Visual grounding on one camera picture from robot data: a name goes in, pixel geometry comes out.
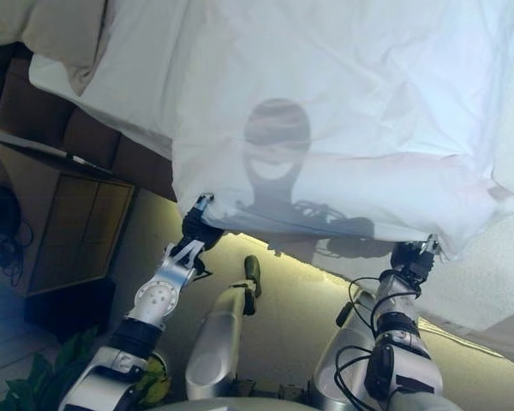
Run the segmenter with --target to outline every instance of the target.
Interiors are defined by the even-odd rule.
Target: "green plant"
[[[33,357],[27,379],[6,381],[9,387],[0,411],[56,411],[61,400],[92,359],[97,327],[76,334],[59,350],[52,365],[43,355]],[[150,367],[135,388],[142,397],[136,410],[160,405],[170,387],[165,367],[151,358]]]

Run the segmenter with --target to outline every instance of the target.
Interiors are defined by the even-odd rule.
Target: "leaf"
[[[151,385],[143,398],[143,404],[153,405],[162,401],[170,390],[170,378],[162,378],[153,385]]]
[[[28,383],[31,385],[35,398],[39,397],[40,391],[48,383],[53,375],[50,362],[40,353],[34,355],[33,368],[28,376]]]
[[[76,357],[76,346],[80,340],[80,334],[72,336],[59,350],[55,359],[55,372],[60,372],[65,366],[72,362]]]
[[[164,366],[160,361],[158,361],[154,357],[150,357],[148,359],[148,368],[146,369],[148,372],[160,372],[164,373]]]
[[[82,333],[79,341],[77,358],[85,358],[90,355],[93,343],[95,343],[95,337],[97,336],[98,329],[99,328],[96,325]]]
[[[19,409],[21,411],[34,411],[36,403],[34,401],[33,388],[25,379],[14,379],[13,381],[6,381],[14,399],[19,400]]]
[[[57,411],[61,400],[65,397],[70,387],[86,369],[87,360],[75,360],[63,367],[45,387],[39,400],[39,411]]]
[[[8,395],[4,398],[3,401],[0,401],[0,411],[17,411],[19,408],[17,407],[18,400],[16,400],[13,394],[8,392]]]

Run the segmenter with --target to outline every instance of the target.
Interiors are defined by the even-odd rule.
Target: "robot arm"
[[[154,276],[137,291],[134,307],[64,397],[60,411],[120,411],[136,401],[132,385],[146,370],[181,290],[205,272],[198,255],[223,234],[201,220],[210,201],[210,194],[200,196],[183,219],[183,238],[166,248]]]
[[[460,410],[441,396],[440,371],[416,324],[414,300],[432,269],[436,247],[432,236],[422,244],[398,245],[391,258],[392,270],[380,276],[371,318],[375,346],[364,384],[384,409]]]

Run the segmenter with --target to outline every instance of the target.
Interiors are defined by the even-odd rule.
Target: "wooden floor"
[[[23,320],[23,299],[0,284],[0,401],[8,389],[7,380],[28,376],[35,353],[53,360],[57,351],[51,333]]]

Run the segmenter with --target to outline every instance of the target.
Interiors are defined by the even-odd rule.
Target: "white sheet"
[[[170,90],[166,84],[188,0],[113,1],[110,42],[81,96],[70,87],[61,63],[40,55],[31,62],[30,81],[171,158],[171,116],[175,110],[166,94],[175,87]]]
[[[198,3],[118,1],[119,17],[111,28],[109,49],[81,98],[70,91],[59,63],[35,57],[31,81],[75,101],[100,121],[169,157],[167,136],[177,136],[182,128],[176,121],[179,118],[176,110],[184,82],[191,81],[186,76],[186,67],[193,57],[194,41],[204,17]],[[172,56],[175,64],[171,66]],[[510,79],[495,179],[514,192],[514,68]],[[282,80],[290,82],[291,78]],[[194,102],[201,110],[208,107],[222,110],[225,115],[232,110],[231,106],[223,107],[220,101],[202,96]],[[481,167],[487,170],[490,165]],[[287,251],[348,278],[378,274],[387,267],[386,258],[380,257],[388,252],[388,244],[383,243],[351,239],[307,241],[291,243]],[[487,329],[496,323],[496,327],[502,325],[503,319],[514,315],[514,216],[475,240],[463,262],[436,267],[418,302],[423,312],[432,314],[445,328],[459,335],[479,331],[482,343],[491,342]],[[510,341],[500,345],[504,352],[514,348],[514,342]]]

